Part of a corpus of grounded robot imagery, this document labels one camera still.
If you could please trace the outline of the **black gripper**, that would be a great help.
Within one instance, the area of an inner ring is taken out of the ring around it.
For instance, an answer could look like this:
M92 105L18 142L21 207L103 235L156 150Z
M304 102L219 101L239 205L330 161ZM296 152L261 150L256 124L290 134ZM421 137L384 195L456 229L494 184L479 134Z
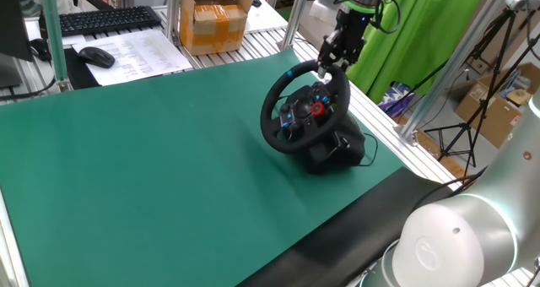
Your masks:
M342 6L337 12L337 24L330 35L324 37L317 64L317 74L323 78L331 65L337 62L346 73L354 65L364 45L368 14Z

